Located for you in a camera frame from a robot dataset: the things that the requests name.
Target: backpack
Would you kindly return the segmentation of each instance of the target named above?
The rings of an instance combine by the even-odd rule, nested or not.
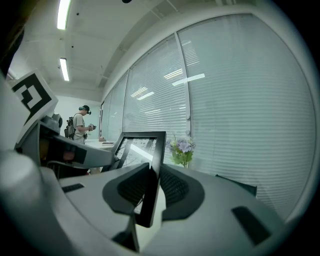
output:
[[[76,129],[74,127],[74,117],[76,116],[76,114],[73,117],[69,117],[69,120],[67,120],[67,126],[66,129],[64,130],[64,134],[67,138],[69,139],[74,139],[75,136],[75,132]]]

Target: fluorescent light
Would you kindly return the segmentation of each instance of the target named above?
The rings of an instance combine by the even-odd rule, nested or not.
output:
[[[131,144],[130,149],[137,152],[139,155],[145,157],[146,159],[152,161],[154,158],[151,154],[147,153],[146,151],[143,151],[141,148]]]
[[[172,85],[173,85],[173,86],[178,86],[178,85],[181,85],[181,84],[183,84],[183,83],[184,83],[184,79],[181,79],[181,80],[178,80],[178,81],[176,81],[176,82],[173,82]]]
[[[67,60],[65,58],[60,58],[60,66],[65,81],[69,81]]]
[[[152,113],[152,112],[159,112],[161,111],[161,109],[156,109],[156,110],[152,110],[152,111],[147,111],[147,112],[144,112],[145,114],[149,114],[149,113]]]
[[[199,63],[200,61],[196,61],[196,62],[194,62],[194,63],[190,63],[190,64],[188,64],[187,66],[190,66],[190,65],[193,65],[193,64],[196,64],[196,63]]]
[[[190,43],[191,43],[191,41],[188,41],[186,43],[183,43],[182,46],[185,46],[185,45],[190,44]]]
[[[190,81],[193,81],[193,80],[196,80],[196,79],[200,79],[200,78],[205,78],[205,74],[202,73],[202,74],[197,74],[197,75],[194,75],[194,76],[190,76],[187,78],[188,82]],[[173,86],[178,86],[178,85],[181,85],[184,83],[184,79],[181,79],[181,80],[178,80],[176,82],[173,82],[172,85]]]
[[[57,28],[59,30],[65,30],[67,25],[67,17],[71,0],[60,0],[58,10],[58,22]]]
[[[147,94],[145,94],[145,95],[141,96],[141,97],[140,97],[140,98],[138,98],[137,100],[141,101],[141,100],[143,100],[144,98],[151,96],[152,94],[155,94],[155,93],[154,93],[153,91],[152,91],[152,92],[149,92],[149,93],[147,93]]]
[[[180,69],[178,69],[178,70],[176,70],[176,71],[174,71],[174,72],[171,72],[171,73],[169,73],[169,74],[166,74],[166,75],[164,76],[164,78],[165,78],[165,79],[170,79],[170,78],[173,78],[173,77],[178,76],[178,75],[180,75],[180,74],[182,74],[182,68],[180,68]]]
[[[139,90],[137,90],[135,93],[131,94],[131,97],[135,97],[135,96],[137,96],[138,94],[144,92],[144,91],[147,90],[147,89],[148,89],[148,88],[146,88],[146,87],[142,87],[142,88],[140,88]]]
[[[200,79],[200,78],[205,78],[205,74],[197,74],[197,75],[194,75],[194,76],[191,76],[191,77],[188,77],[188,82],[189,81],[193,81],[193,80],[196,80],[196,79]]]

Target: baseball cap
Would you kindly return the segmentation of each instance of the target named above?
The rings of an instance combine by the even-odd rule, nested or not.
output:
[[[83,105],[83,108],[88,111],[89,115],[91,115],[90,107],[88,105]]]

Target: flower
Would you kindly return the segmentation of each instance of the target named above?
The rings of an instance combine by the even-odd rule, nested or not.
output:
[[[189,144],[190,144],[191,150],[193,151],[196,147],[196,144],[191,139],[189,140]]]
[[[176,143],[178,149],[180,149],[183,153],[191,151],[191,145],[185,139],[179,139]]]
[[[174,150],[174,147],[172,146],[172,143],[170,140],[167,140],[166,143],[165,143],[165,147],[167,149],[169,149],[169,151],[172,153],[172,151]]]

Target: khaki shorts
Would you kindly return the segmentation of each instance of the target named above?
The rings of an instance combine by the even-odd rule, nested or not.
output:
[[[77,135],[74,135],[73,141],[76,143],[85,144],[85,138],[83,136],[79,137]]]

